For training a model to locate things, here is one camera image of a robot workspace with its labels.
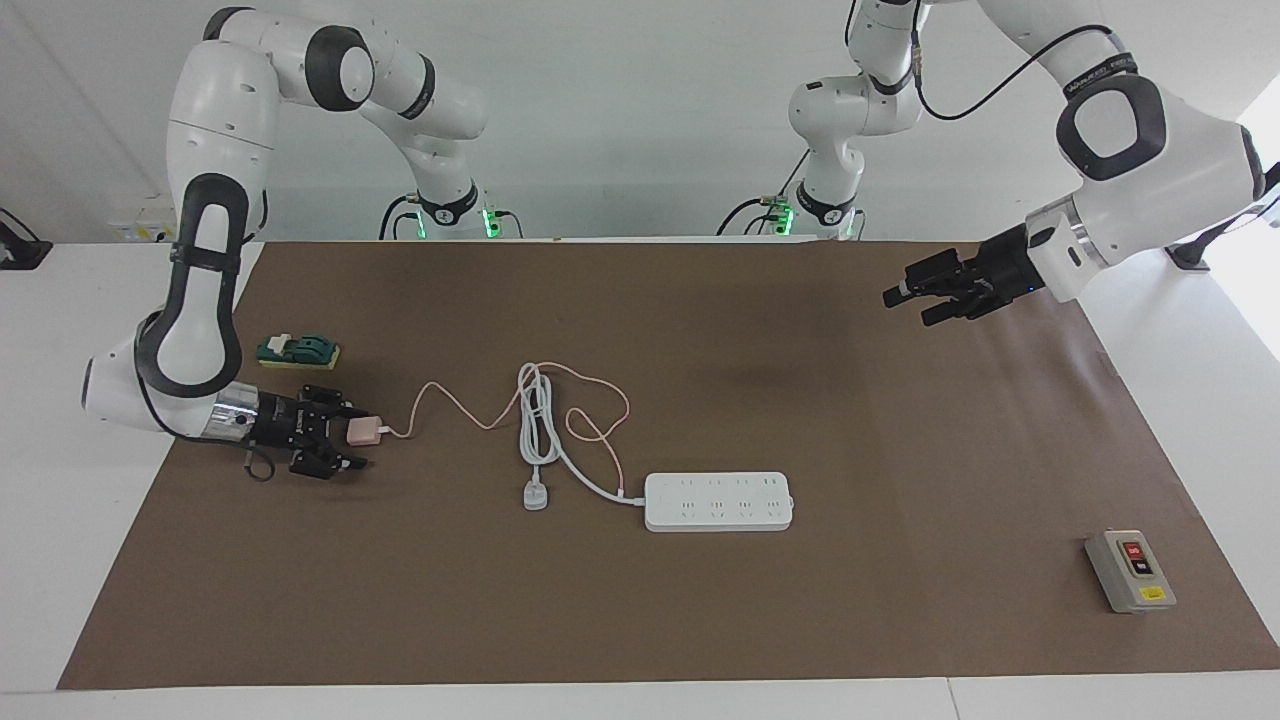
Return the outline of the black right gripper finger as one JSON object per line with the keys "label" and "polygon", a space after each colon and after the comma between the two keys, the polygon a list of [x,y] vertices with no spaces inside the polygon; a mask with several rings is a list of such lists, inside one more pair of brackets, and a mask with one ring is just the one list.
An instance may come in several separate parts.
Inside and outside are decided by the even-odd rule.
{"label": "black right gripper finger", "polygon": [[339,473],[361,470],[367,465],[367,459],[339,452],[332,445],[301,445],[291,456],[291,473],[314,479],[332,479]]}
{"label": "black right gripper finger", "polygon": [[321,386],[303,386],[300,389],[300,407],[321,419],[360,419],[371,416],[371,413],[356,407],[344,395],[333,388]]}

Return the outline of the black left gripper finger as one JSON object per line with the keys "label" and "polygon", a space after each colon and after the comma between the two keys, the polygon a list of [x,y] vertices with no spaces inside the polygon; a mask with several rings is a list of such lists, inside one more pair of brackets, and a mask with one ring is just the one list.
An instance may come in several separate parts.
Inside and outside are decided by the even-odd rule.
{"label": "black left gripper finger", "polygon": [[924,327],[938,325],[952,319],[974,320],[986,314],[986,299],[965,297],[951,299],[920,311]]}
{"label": "black left gripper finger", "polygon": [[896,307],[925,296],[955,297],[966,288],[965,266],[957,252],[937,252],[904,269],[904,278],[883,292],[883,305]]}

